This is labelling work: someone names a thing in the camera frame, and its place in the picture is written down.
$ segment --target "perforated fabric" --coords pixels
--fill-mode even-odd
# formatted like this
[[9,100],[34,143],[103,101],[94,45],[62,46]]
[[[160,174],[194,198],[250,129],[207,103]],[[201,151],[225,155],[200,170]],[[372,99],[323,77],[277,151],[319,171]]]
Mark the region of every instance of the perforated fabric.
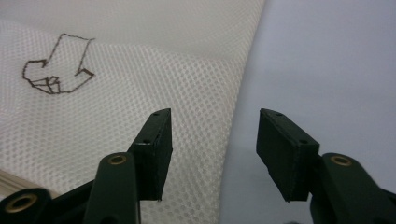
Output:
[[0,169],[64,193],[171,107],[163,201],[142,202],[143,223],[217,223],[263,0],[0,4]]

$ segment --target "white background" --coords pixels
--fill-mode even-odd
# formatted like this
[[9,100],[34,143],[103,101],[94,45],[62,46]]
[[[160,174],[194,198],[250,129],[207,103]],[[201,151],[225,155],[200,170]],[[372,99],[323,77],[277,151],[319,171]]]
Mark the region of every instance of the white background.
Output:
[[396,1],[265,3],[233,120],[220,223],[312,223],[285,203],[255,152],[260,108],[287,115],[320,152],[358,160],[396,192]]

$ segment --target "black line drawing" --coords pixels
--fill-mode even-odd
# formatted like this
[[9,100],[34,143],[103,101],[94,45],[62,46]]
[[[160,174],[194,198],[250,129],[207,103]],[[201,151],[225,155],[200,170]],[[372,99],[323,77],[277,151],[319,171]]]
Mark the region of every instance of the black line drawing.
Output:
[[83,67],[93,39],[61,34],[48,59],[28,61],[22,77],[33,88],[47,94],[71,93],[94,77]]

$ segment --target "gray background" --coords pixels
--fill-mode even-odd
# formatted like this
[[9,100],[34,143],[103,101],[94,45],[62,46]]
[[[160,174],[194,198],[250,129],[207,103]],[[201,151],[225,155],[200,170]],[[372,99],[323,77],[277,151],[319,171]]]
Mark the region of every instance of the gray background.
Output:
[[247,61],[221,187],[220,223],[312,223],[255,152],[260,108],[286,114],[319,154],[358,160],[396,192],[396,1],[267,0]]

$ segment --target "white mesh fabric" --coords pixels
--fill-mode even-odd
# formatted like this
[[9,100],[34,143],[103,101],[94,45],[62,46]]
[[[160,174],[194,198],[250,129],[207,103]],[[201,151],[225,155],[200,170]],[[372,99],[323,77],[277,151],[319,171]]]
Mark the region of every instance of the white mesh fabric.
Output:
[[[94,178],[105,155],[125,151],[150,113],[171,107],[174,153],[163,201],[142,202],[143,223],[216,223],[234,104],[262,4],[0,2],[0,169],[64,193]],[[95,39],[64,36],[57,45],[61,34]],[[25,67],[37,60],[49,63]],[[53,94],[38,86],[45,80],[33,88],[24,68],[31,80],[48,77]],[[74,77],[83,68],[94,76]],[[57,94],[50,77],[63,90],[87,81]]]

